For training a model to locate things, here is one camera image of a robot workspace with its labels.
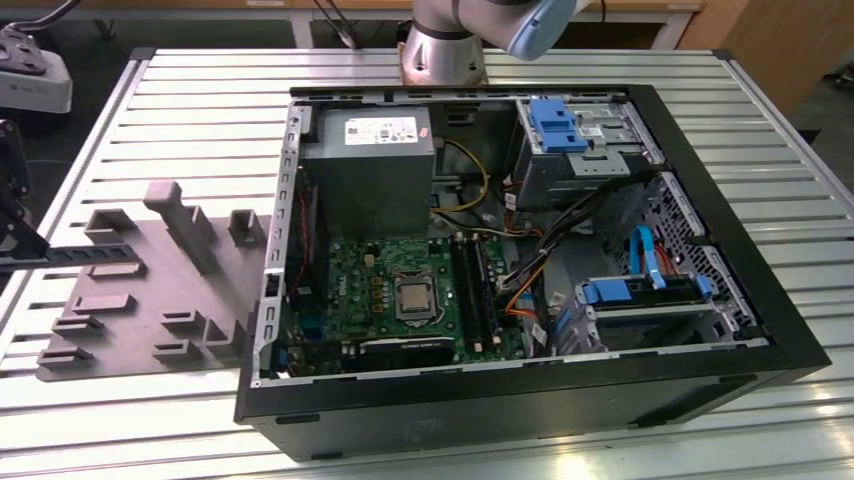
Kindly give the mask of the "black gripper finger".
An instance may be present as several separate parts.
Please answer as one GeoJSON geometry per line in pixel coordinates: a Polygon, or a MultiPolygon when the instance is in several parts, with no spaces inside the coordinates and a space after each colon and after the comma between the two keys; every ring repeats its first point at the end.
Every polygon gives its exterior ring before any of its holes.
{"type": "Polygon", "coordinates": [[[1,272],[32,269],[47,260],[48,241],[28,222],[23,198],[32,193],[17,125],[1,120],[1,272]]]}

